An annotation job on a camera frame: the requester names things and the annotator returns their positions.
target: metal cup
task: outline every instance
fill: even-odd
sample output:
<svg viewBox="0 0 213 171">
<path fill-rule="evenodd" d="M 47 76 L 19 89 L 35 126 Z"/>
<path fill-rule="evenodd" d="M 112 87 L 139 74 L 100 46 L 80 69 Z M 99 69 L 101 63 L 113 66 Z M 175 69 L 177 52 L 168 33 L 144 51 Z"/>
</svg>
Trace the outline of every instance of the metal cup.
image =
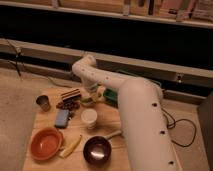
<svg viewBox="0 0 213 171">
<path fill-rule="evenodd" d="M 49 111 L 51 108 L 49 98 L 46 95 L 41 95 L 37 97 L 36 103 L 41 107 L 44 112 Z"/>
</svg>

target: orange bowl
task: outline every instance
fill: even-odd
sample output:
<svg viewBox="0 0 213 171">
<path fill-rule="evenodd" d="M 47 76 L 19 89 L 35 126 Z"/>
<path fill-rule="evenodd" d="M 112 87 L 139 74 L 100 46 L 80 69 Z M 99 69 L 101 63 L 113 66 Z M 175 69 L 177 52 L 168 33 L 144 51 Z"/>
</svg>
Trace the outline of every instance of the orange bowl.
<svg viewBox="0 0 213 171">
<path fill-rule="evenodd" d="M 47 160 L 53 157 L 60 149 L 63 135 L 56 128 L 44 128 L 37 132 L 30 145 L 32 158 Z"/>
</svg>

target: banana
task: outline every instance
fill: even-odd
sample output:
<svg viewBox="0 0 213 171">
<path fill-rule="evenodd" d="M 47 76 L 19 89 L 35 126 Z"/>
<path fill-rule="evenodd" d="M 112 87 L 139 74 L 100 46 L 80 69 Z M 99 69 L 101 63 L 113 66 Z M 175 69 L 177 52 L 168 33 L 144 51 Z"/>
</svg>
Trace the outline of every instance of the banana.
<svg viewBox="0 0 213 171">
<path fill-rule="evenodd" d="M 82 135 L 80 135 L 77 139 L 73 140 L 65 149 L 60 152 L 59 156 L 62 158 L 68 157 L 81 142 Z"/>
</svg>

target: shelf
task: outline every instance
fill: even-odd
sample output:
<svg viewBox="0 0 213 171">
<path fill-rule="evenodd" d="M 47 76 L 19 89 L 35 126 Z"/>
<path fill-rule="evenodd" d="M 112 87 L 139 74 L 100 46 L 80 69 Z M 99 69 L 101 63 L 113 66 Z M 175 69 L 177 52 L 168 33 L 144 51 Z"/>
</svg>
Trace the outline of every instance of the shelf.
<svg viewBox="0 0 213 171">
<path fill-rule="evenodd" d="M 122 4 L 120 4 L 120 8 L 118 8 L 119 3 L 116 4 L 117 6 L 114 6 L 115 7 L 114 10 L 110 11 L 106 9 L 105 11 L 95 11 L 88 9 L 67 8 L 61 6 L 58 6 L 56 8 L 49 5 L 48 1 L 45 1 L 44 5 L 31 4 L 26 2 L 27 1 L 25 1 L 25 3 L 20 3 L 20 2 L 11 2 L 11 1 L 9 2 L 0 0 L 0 5 L 213 29 L 213 22 L 210 21 L 188 19 L 183 20 L 181 22 L 177 22 L 175 19 L 162 18 L 158 16 L 136 15 L 136 14 L 124 15 L 121 11 L 121 9 L 123 8 Z"/>
</svg>

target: green object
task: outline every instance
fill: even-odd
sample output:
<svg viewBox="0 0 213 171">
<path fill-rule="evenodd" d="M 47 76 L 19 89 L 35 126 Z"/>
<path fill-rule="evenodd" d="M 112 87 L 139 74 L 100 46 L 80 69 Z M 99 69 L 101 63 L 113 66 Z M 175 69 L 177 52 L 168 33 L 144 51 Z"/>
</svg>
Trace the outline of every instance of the green object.
<svg viewBox="0 0 213 171">
<path fill-rule="evenodd" d="M 114 92 L 110 89 L 106 89 L 103 93 L 103 96 L 106 98 L 108 103 L 110 103 L 113 106 L 117 106 L 118 95 L 116 92 Z"/>
<path fill-rule="evenodd" d="M 116 72 L 120 73 L 120 74 L 126 74 L 126 75 L 135 76 L 135 77 L 140 77 L 139 75 L 136 75 L 136 74 L 124 71 L 124 70 L 117 70 Z M 152 80 L 152 79 L 149 79 L 149 80 L 152 81 L 153 83 L 159 85 L 160 87 L 162 85 L 159 81 Z M 115 91 L 110 90 L 110 89 L 106 89 L 103 93 L 103 96 L 106 98 L 106 101 L 108 103 L 110 103 L 111 105 L 113 105 L 113 106 L 118 105 L 118 102 L 117 102 L 118 95 Z"/>
</svg>

